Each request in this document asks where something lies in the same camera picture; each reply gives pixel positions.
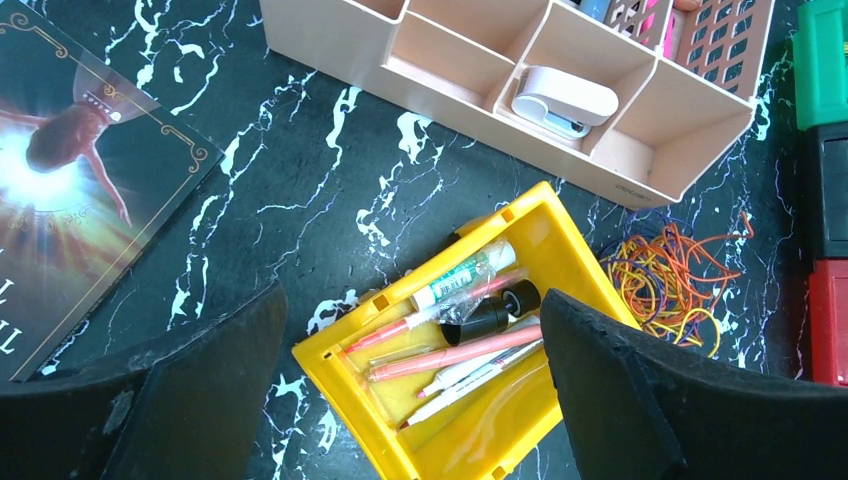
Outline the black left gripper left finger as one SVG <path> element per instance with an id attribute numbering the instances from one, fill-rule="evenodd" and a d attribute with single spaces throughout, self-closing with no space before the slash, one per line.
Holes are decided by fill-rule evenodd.
<path id="1" fill-rule="evenodd" d="M 286 325 L 279 283 L 230 315 L 1 387 L 5 479 L 240 479 Z"/>

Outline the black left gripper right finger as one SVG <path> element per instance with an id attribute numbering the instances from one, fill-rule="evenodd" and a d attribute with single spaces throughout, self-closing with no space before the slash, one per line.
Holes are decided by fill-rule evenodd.
<path id="1" fill-rule="evenodd" d="M 711 360 L 552 289 L 549 360 L 585 479 L 843 479 L 847 392 Z"/>

